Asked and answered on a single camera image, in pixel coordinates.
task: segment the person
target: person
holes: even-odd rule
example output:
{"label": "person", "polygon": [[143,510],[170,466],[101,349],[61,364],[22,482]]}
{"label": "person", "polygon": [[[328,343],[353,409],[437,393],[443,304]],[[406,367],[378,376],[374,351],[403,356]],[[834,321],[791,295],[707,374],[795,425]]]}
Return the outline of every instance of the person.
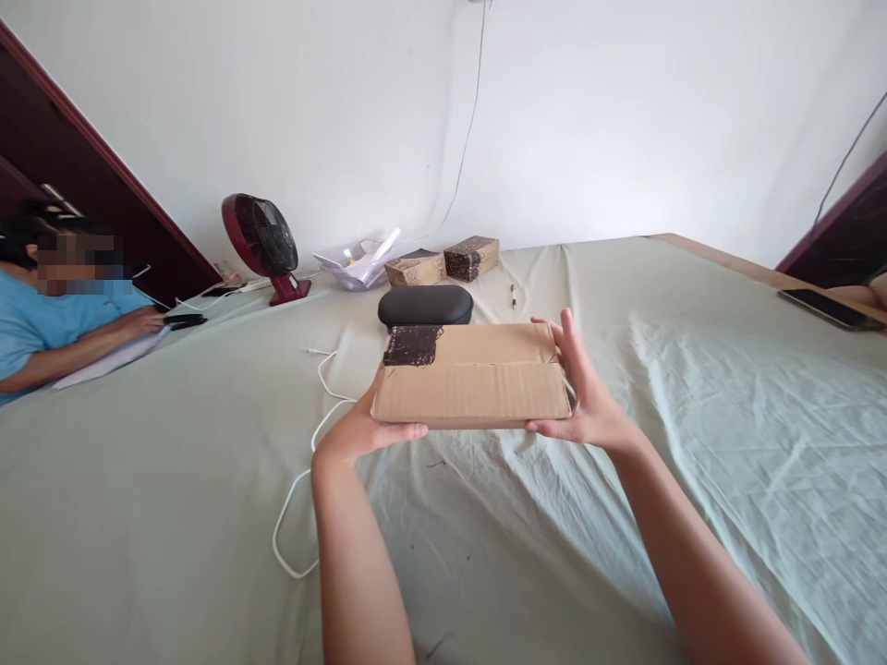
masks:
{"label": "person", "polygon": [[[548,323],[577,406],[526,429],[601,447],[613,461],[684,647],[694,663],[801,665],[803,650],[732,561],[665,462],[596,374],[569,309]],[[333,665],[415,663],[395,569],[355,467],[366,453],[424,436],[370,418],[377,374],[323,437],[311,462],[320,549],[323,653]]]}
{"label": "person", "polygon": [[0,406],[164,326],[115,239],[33,204],[0,224]]}
{"label": "person", "polygon": [[887,311],[887,272],[882,272],[868,284],[833,286],[829,292],[871,308]]}

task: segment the fan base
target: fan base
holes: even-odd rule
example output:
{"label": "fan base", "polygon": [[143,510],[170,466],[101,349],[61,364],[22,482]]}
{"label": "fan base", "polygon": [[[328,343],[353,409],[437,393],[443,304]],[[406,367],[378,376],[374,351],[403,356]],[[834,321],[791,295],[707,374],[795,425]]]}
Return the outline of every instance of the fan base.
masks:
{"label": "fan base", "polygon": [[275,275],[271,278],[271,284],[277,293],[271,299],[271,307],[283,305],[286,302],[300,300],[308,295],[311,290],[311,280],[298,281],[291,273]]}

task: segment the black phone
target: black phone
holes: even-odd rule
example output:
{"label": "black phone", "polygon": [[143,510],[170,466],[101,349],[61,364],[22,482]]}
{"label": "black phone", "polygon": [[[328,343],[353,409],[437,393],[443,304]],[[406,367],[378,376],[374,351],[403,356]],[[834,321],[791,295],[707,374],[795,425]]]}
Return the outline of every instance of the black phone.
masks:
{"label": "black phone", "polygon": [[882,330],[887,325],[812,289],[779,291],[779,296],[823,319],[853,331]]}
{"label": "black phone", "polygon": [[177,331],[206,323],[206,317],[202,314],[173,314],[164,317],[164,323],[169,326],[171,331]]}
{"label": "black phone", "polygon": [[225,294],[231,293],[232,291],[237,291],[239,286],[216,286],[213,289],[210,289],[201,297],[219,297],[224,296]]}

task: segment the blue shirt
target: blue shirt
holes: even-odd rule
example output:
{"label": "blue shirt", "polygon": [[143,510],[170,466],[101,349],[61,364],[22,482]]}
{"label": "blue shirt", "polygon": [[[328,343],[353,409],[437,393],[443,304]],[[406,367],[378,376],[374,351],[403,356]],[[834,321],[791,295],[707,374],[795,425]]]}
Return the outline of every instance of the blue shirt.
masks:
{"label": "blue shirt", "polygon": [[[42,296],[0,269],[0,381],[22,369],[32,353],[77,342],[89,331],[152,302],[132,282],[95,284],[94,296]],[[25,393],[0,393],[0,406]]]}

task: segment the bed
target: bed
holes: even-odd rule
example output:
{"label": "bed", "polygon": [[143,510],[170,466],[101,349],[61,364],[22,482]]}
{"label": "bed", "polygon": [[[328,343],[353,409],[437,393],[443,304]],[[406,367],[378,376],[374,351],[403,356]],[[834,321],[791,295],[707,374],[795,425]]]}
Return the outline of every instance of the bed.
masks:
{"label": "bed", "polygon": [[[512,310],[510,285],[516,285]],[[887,339],[656,239],[505,252],[475,322],[576,312],[617,399],[814,662],[887,661]],[[319,581],[271,534],[385,344],[383,290],[230,297],[109,376],[0,409],[0,660],[318,663]],[[682,663],[614,470],[523,431],[361,462],[420,662]],[[316,558],[307,482],[281,546]]]}

